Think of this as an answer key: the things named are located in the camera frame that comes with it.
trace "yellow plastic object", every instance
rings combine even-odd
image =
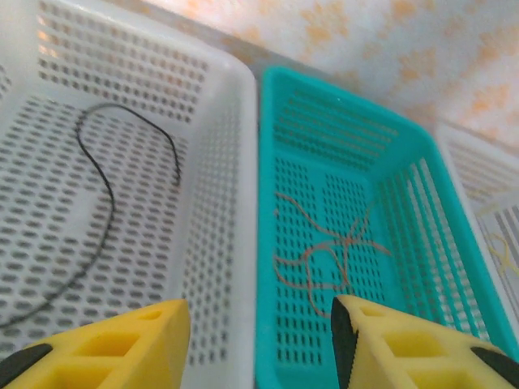
[[[359,297],[340,296],[337,300],[350,317],[351,328],[345,331],[354,334],[353,339],[356,336],[356,347],[353,340],[350,350],[353,365],[337,366],[339,377],[341,370],[350,375],[349,389],[513,387],[471,350],[481,347],[502,354],[487,342]]]
[[[185,300],[162,302],[37,344],[53,350],[6,389],[177,389],[190,319]]]

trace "brown string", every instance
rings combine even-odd
[[[355,232],[355,230],[357,228],[357,224],[358,224],[359,218],[356,218],[354,220],[353,224],[350,227],[350,230],[349,230],[348,234],[345,237],[343,237],[342,235],[340,235],[339,233],[337,233],[335,231],[332,231],[332,230],[329,230],[329,229],[325,229],[325,228],[321,227],[320,225],[318,225],[305,212],[303,207],[296,200],[291,198],[290,196],[288,196],[286,194],[279,193],[279,192],[276,192],[275,195],[276,195],[276,197],[279,197],[280,199],[284,199],[284,200],[292,203],[305,216],[305,218],[314,226],[314,228],[317,229],[319,232],[325,233],[325,234],[335,238],[335,239],[333,239],[331,241],[321,242],[321,243],[318,243],[316,245],[308,247],[299,256],[299,258],[295,259],[295,260],[283,259],[281,257],[278,257],[277,255],[273,255],[274,271],[276,272],[277,279],[282,284],[284,284],[285,286],[288,286],[290,288],[294,288],[294,289],[297,289],[297,290],[306,290],[307,293],[308,293],[308,301],[310,302],[310,305],[313,308],[313,310],[322,318],[330,318],[330,313],[324,312],[324,311],[320,310],[317,307],[316,303],[314,302],[312,290],[313,289],[331,289],[331,290],[339,292],[343,288],[349,287],[350,288],[350,292],[352,294],[354,294],[353,287],[351,286],[350,282],[348,281],[348,274],[347,274],[348,249],[349,249],[349,247],[352,246],[352,245],[367,245],[367,246],[371,246],[371,247],[375,248],[378,251],[382,251],[386,255],[391,255],[389,250],[386,249],[385,247],[383,247],[382,245],[380,245],[379,243],[374,242],[374,241],[369,241],[369,240],[361,240],[362,239],[362,235],[364,235],[364,233],[366,232],[367,221],[368,221],[368,218],[369,218],[369,214],[370,214],[371,208],[368,207],[366,209],[366,213],[364,214],[364,220],[362,222],[362,227],[361,227],[360,231],[357,233],[357,235],[354,236],[354,232]],[[343,263],[341,263],[339,261],[339,258],[337,257],[337,254],[332,249],[333,246],[343,246],[343,249],[344,249],[343,250],[343,253],[344,253]],[[335,261],[335,264],[337,265],[337,268],[339,269],[339,271],[341,273],[341,283],[339,285],[337,285],[337,284],[325,284],[325,283],[314,284],[314,282],[313,282],[313,280],[311,278],[310,265],[309,265],[308,261],[309,261],[309,258],[318,250],[325,250],[328,253],[330,253],[330,255],[333,257],[333,260]],[[277,268],[277,264],[278,263],[282,263],[282,264],[284,264],[286,266],[300,266],[300,265],[304,264],[305,269],[306,269],[306,273],[307,273],[307,283],[306,284],[295,284],[293,282],[288,281],[279,272],[279,269]]]

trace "patterned wall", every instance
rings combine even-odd
[[[201,37],[257,75],[295,67],[422,124],[444,118],[519,147],[517,0],[106,1]]]

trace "black cable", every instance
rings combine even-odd
[[[124,105],[116,104],[116,103],[101,103],[99,105],[94,105],[93,107],[87,109],[84,111],[80,116],[78,121],[75,124],[75,138],[78,141],[79,147],[83,151],[84,155],[87,156],[87,158],[92,162],[94,167],[96,168],[97,172],[101,176],[103,182],[105,183],[105,187],[108,191],[108,195],[110,197],[110,214],[108,222],[105,226],[105,231],[103,232],[103,235],[99,241],[99,245],[97,246],[96,251],[92,254],[92,257],[88,261],[86,265],[84,265],[81,270],[76,272],[65,284],[60,286],[58,290],[56,290],[54,293],[50,294],[48,297],[45,298],[45,301],[43,301],[40,305],[36,306],[35,308],[32,308],[29,312],[26,314],[21,314],[19,316],[13,316],[9,320],[7,320],[4,323],[0,323],[0,329],[1,328],[7,328],[14,324],[24,322],[28,318],[31,318],[33,315],[41,312],[42,310],[46,309],[48,306],[50,306],[55,300],[60,298],[74,283],[76,283],[81,278],[85,277],[87,272],[92,268],[92,266],[97,262],[99,259],[99,256],[101,255],[101,252],[103,251],[103,248],[106,243],[106,238],[108,237],[108,233],[112,227],[112,222],[114,221],[114,213],[115,213],[115,196],[114,192],[112,191],[112,186],[110,185],[108,178],[106,177],[105,173],[103,172],[103,169],[100,167],[100,165],[97,163],[96,159],[90,154],[90,152],[87,150],[87,148],[83,144],[83,140],[81,139],[81,130],[83,129],[84,121],[87,119],[88,115],[99,111],[101,109],[106,108],[119,108],[124,109],[125,111],[131,113],[132,115],[136,116],[146,124],[149,124],[151,127],[153,127],[155,130],[161,132],[168,140],[169,144],[171,145],[171,148],[173,149],[174,154],[174,160],[175,160],[175,167],[176,167],[176,182],[175,185],[180,185],[180,163],[178,162],[178,154],[177,149],[175,148],[175,144],[171,136],[169,136],[164,130],[162,130],[159,126],[156,126],[152,122],[150,122],[147,118],[139,115],[137,112],[133,111],[132,109],[129,109],[125,107]]]

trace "perforated plastic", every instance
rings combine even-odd
[[[519,158],[450,126],[435,137],[519,342]]]
[[[517,344],[485,279],[487,270],[478,268],[481,254],[429,134],[288,69],[268,70],[262,93],[258,387],[337,387],[326,313],[342,293],[490,339],[516,356]],[[375,242],[390,254],[353,242],[344,259],[344,245],[322,229],[347,237],[356,220],[354,240]],[[330,241],[330,250],[315,250],[308,266],[302,263],[303,253]],[[330,251],[345,263],[349,287]]]
[[[113,228],[84,279],[0,332],[0,358],[58,331],[185,297],[191,343],[182,387],[251,387],[251,72],[104,3],[12,1],[0,12],[0,323],[69,280],[103,233],[109,196],[75,139],[82,110],[109,100],[143,114],[173,137],[182,175],[175,186],[166,138],[129,113],[106,109],[85,122],[85,145],[114,189]]]

